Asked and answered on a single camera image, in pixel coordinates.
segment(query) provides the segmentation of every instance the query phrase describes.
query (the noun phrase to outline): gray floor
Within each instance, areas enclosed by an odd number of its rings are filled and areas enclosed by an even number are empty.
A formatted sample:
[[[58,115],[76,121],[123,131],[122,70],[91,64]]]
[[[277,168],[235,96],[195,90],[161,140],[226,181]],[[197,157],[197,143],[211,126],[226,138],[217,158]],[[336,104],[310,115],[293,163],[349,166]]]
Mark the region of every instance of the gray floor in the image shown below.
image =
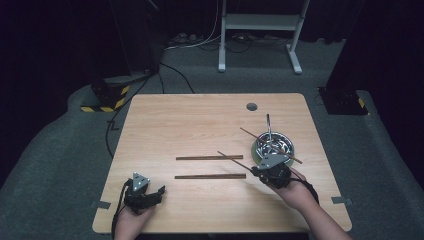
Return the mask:
[[[353,201],[347,206],[353,223],[350,235],[355,239],[423,239],[423,191],[397,153],[371,96],[358,91],[370,115],[335,116],[326,113],[318,95],[317,87],[325,86],[342,46],[300,42],[296,52],[302,75],[293,73],[281,45],[228,52],[225,73],[217,72],[217,51],[168,50],[162,62],[184,73],[196,93],[303,94],[340,191]],[[228,47],[237,51],[245,45],[228,43]],[[190,93],[175,71],[161,67],[160,73],[166,94]],[[131,85],[129,94],[135,94],[141,84]],[[79,107],[89,91],[86,86],[70,96],[68,112],[47,125],[22,153],[0,192],[0,239],[110,239],[93,232],[96,210],[90,206],[101,197],[112,161],[105,132],[113,113],[81,112]],[[162,93],[157,75],[138,92],[153,93]],[[117,116],[116,127],[122,127],[127,110],[128,106]],[[119,135],[120,129],[109,133],[112,151]]]

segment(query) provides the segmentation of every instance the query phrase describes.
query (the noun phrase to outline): metal bowl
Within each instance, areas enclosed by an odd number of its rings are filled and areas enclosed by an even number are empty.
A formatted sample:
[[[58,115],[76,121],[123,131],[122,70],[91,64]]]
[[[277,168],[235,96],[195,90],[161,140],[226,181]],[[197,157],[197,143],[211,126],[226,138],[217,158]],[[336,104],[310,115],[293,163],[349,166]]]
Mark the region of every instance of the metal bowl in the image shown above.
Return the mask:
[[[269,139],[269,133],[265,132],[259,135],[260,139],[262,139],[265,142],[268,142],[272,144],[273,147],[276,147],[285,153],[294,156],[294,146],[292,141],[286,136],[284,136],[281,133],[278,132],[271,132],[271,138],[272,141]],[[279,151],[271,148],[268,144],[262,143],[259,140],[256,140],[252,144],[252,157],[253,160],[256,162],[256,164],[259,164],[266,154],[282,154]],[[287,160],[285,163],[289,164],[290,162],[293,162],[292,159]]]

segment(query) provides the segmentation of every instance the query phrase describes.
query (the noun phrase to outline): person's arm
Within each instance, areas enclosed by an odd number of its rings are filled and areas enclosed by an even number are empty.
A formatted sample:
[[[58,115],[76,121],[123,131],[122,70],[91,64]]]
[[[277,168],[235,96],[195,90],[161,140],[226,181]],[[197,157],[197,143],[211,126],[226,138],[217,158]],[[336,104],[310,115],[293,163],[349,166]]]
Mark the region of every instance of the person's arm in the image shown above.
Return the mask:
[[[115,228],[115,240],[134,240],[141,233],[143,226],[153,214],[156,206],[146,209],[137,215],[130,208],[124,207],[119,213]]]
[[[291,169],[302,180],[306,181],[305,176],[300,174],[295,169]],[[328,215],[315,201],[309,190],[300,182],[291,181],[286,188],[276,189],[270,186],[289,206],[297,211],[305,218],[309,229],[315,239],[325,240],[344,240],[352,239],[334,219]]]

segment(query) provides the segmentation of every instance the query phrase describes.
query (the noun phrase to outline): brown chopstick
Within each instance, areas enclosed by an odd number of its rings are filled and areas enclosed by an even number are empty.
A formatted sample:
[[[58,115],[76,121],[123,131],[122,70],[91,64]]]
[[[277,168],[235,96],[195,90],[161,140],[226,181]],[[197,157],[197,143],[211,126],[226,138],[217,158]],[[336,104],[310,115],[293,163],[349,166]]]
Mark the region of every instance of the brown chopstick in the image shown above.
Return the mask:
[[[260,139],[259,137],[255,136],[253,133],[250,133],[250,132],[249,132],[249,131],[247,131],[246,129],[244,129],[244,128],[242,128],[242,127],[241,127],[240,129],[241,129],[241,130],[243,130],[243,131],[245,131],[247,134],[249,134],[249,135],[253,136],[254,138],[256,138],[256,139],[257,139],[258,141],[260,141],[261,143],[268,144],[266,141],[264,141],[264,140]],[[283,150],[281,150],[281,149],[279,149],[279,148],[277,148],[277,147],[274,147],[274,146],[272,146],[272,145],[268,145],[268,146],[270,146],[272,149],[277,150],[278,152],[280,152],[280,153],[282,153],[282,154],[286,155],[287,157],[289,157],[289,158],[291,158],[291,159],[295,160],[296,162],[298,162],[298,163],[300,163],[300,164],[302,164],[302,163],[303,163],[303,162],[302,162],[302,161],[300,161],[299,159],[297,159],[297,158],[293,157],[292,155],[290,155],[290,154],[288,154],[288,153],[284,152]]]
[[[181,176],[175,176],[175,179],[246,179],[246,174],[233,173],[233,174],[181,175]]]
[[[232,159],[243,159],[243,155],[229,155]],[[193,156],[177,157],[176,160],[228,160],[225,156]]]

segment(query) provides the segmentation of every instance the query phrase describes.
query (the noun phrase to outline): wooden table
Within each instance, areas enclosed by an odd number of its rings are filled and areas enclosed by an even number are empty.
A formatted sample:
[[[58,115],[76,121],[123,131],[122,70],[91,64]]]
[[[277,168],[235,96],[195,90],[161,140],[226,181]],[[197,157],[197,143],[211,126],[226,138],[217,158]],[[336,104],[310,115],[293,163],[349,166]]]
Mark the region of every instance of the wooden table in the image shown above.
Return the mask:
[[[255,103],[256,111],[246,108]],[[314,185],[321,206],[346,231],[351,222],[340,196],[320,138],[301,94],[192,94],[137,95],[133,98],[105,183],[93,229],[109,233],[122,185],[133,172],[151,180],[147,193],[166,186],[162,203],[143,229],[146,233],[305,232],[302,216],[258,178],[231,161],[176,161],[176,157],[243,155],[254,165],[251,146],[267,131],[270,114],[273,131],[294,144],[303,164],[292,167]],[[176,175],[247,173],[247,179],[174,179]]]

